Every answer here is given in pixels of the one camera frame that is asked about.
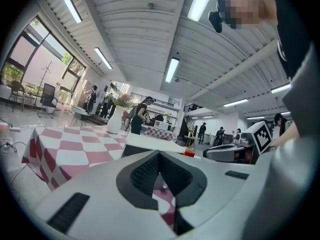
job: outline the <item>window frame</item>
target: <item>window frame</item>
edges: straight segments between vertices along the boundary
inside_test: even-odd
[[[40,22],[40,24],[45,28],[45,30],[48,32],[48,33],[46,34],[46,36],[45,36],[39,43],[37,43],[35,40],[33,40],[33,39],[28,35],[28,33],[25,31],[25,29],[28,27],[28,25],[31,24],[31,22],[32,22],[34,19],[37,19],[37,20]],[[65,71],[64,71],[64,73],[63,73],[63,75],[62,75],[61,78],[64,79],[65,76],[66,76],[66,74],[67,74],[67,73],[70,73],[70,74],[72,74],[73,76],[75,76],[75,77],[77,78],[77,80],[76,80],[76,82],[75,82],[74,87],[73,87],[72,90],[71,90],[71,89],[68,89],[68,88],[65,88],[65,87],[63,87],[63,86],[60,86],[60,88],[59,88],[59,90],[63,90],[63,91],[66,91],[66,92],[68,92],[68,93],[71,93],[71,97],[70,97],[70,100],[71,100],[72,97],[73,97],[73,94],[74,94],[74,92],[75,92],[75,90],[76,90],[76,88],[77,88],[77,85],[78,85],[78,83],[79,83],[79,81],[80,81],[83,73],[84,73],[85,70],[87,69],[87,67],[86,67],[85,65],[83,65],[83,64],[55,37],[55,35],[52,33],[52,31],[51,31],[50,29],[48,29],[48,27],[47,27],[47,26],[43,23],[43,21],[39,18],[39,15],[36,15],[35,17],[32,18],[32,20],[24,27],[24,29],[22,30],[22,32],[19,34],[19,36],[18,36],[18,37],[16,38],[16,40],[14,41],[12,47],[11,47],[10,50],[9,50],[9,53],[8,53],[7,57],[6,57],[5,60],[4,60],[3,66],[2,66],[1,71],[0,71],[0,74],[2,74],[2,72],[3,72],[3,70],[4,70],[4,67],[5,67],[5,64],[6,64],[6,63],[10,63],[10,64],[12,64],[13,66],[15,66],[16,68],[18,68],[20,71],[22,71],[22,77],[21,77],[21,79],[20,79],[20,83],[22,83],[23,80],[24,80],[25,74],[26,74],[26,72],[27,72],[27,70],[28,70],[28,67],[29,67],[29,64],[30,64],[31,60],[32,60],[33,57],[35,56],[35,54],[36,54],[36,52],[38,51],[39,47],[40,47],[41,45],[43,45],[44,41],[46,40],[46,38],[47,38],[49,35],[51,35],[51,36],[54,38],[54,40],[57,41],[58,44],[61,45],[61,46],[63,47],[63,49],[65,49],[65,51],[66,51],[67,53],[69,53],[69,54],[71,55],[71,57],[72,57],[72,59],[70,60],[70,62],[66,65]],[[21,37],[24,37],[24,38],[25,38],[31,45],[33,45],[34,48],[35,48],[35,49],[32,51],[32,53],[31,53],[29,59],[27,60],[25,66],[21,65],[19,62],[15,61],[14,59],[10,58],[10,56],[12,55],[12,53],[13,53],[14,49],[16,48],[16,46],[17,46],[17,44],[18,44],[18,41],[20,40]],[[76,61],[83,67],[83,70],[81,71],[80,75],[74,73],[72,70],[69,69],[71,63],[72,63],[74,60],[76,60]]]

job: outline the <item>floor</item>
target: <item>floor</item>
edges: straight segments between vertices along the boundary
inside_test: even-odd
[[[10,184],[10,189],[19,203],[23,206],[28,206],[31,210],[34,210],[51,191],[47,184],[40,180],[28,166],[21,163],[26,148],[23,143],[26,144],[29,141],[30,135],[36,126],[65,127],[70,126],[73,119],[73,114],[68,111],[56,113],[53,119],[48,115],[42,115],[41,118],[39,118],[37,112],[39,112],[39,110],[31,111],[26,107],[22,112],[21,106],[16,106],[14,112],[12,112],[11,104],[6,106],[4,102],[0,102],[0,118],[22,129],[21,131],[8,131],[0,134],[0,141],[2,143],[8,141],[3,140],[3,138],[9,139],[11,143],[16,143],[13,146],[17,149],[17,152],[14,152],[11,148],[1,149],[1,169],[8,183],[10,183],[19,170],[22,169]],[[95,124],[91,122],[86,123],[86,126],[94,125]]]

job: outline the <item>white corrugated ceiling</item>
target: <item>white corrugated ceiling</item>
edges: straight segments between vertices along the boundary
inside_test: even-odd
[[[60,22],[103,76],[173,97],[191,97],[277,38],[276,28],[267,23],[241,30],[224,25],[223,32],[216,33],[208,20],[208,13],[216,9],[217,0],[209,1],[199,22],[187,18],[193,0],[92,0],[116,54],[116,58],[104,54],[114,67],[109,70],[103,64],[99,65],[101,59],[94,48],[100,47],[102,40],[84,1],[72,1],[83,19],[79,24],[63,0],[47,0]],[[180,81],[173,79],[166,83],[167,60],[171,57],[180,59],[174,76]],[[287,82],[274,53],[192,102],[223,113],[252,114],[277,109],[283,104],[276,96],[270,95],[270,91]],[[244,98],[255,101],[228,110],[222,106]]]

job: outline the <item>checkered table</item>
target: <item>checkered table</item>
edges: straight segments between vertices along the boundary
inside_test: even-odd
[[[120,159],[128,132],[107,132],[107,125],[87,127],[36,127],[22,163],[45,181],[51,191],[88,168]],[[169,190],[154,190],[159,212],[173,224],[175,198]]]
[[[166,130],[160,130],[151,126],[148,126],[145,130],[145,136],[154,137],[158,139],[163,139],[167,141],[171,141],[174,138],[173,132],[169,132]]]

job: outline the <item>flower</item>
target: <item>flower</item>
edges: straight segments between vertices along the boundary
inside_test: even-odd
[[[112,99],[116,106],[128,108],[131,105],[131,97],[128,94],[123,94],[116,99]]]

